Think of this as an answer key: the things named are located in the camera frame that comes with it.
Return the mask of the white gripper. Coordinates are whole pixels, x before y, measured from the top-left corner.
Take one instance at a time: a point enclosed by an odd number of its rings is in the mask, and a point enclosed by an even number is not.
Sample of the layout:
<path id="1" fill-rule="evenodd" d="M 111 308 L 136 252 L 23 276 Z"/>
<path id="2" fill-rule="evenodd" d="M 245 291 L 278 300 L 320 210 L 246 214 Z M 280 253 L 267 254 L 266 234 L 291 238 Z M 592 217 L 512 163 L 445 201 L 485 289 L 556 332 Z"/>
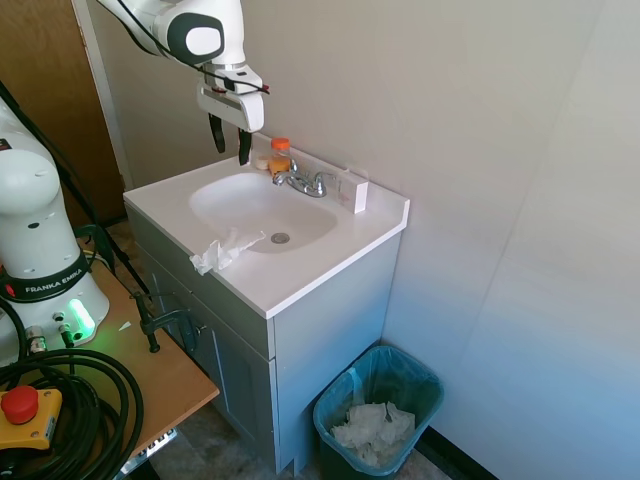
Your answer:
<path id="1" fill-rule="evenodd" d="M 205 82 L 199 82 L 196 99 L 199 107 L 209 113 L 210 130 L 219 153 L 226 151 L 222 120 L 239 127 L 239 165 L 247 165 L 252 149 L 252 133 L 260 131 L 265 124 L 262 94 L 219 93 Z"/>

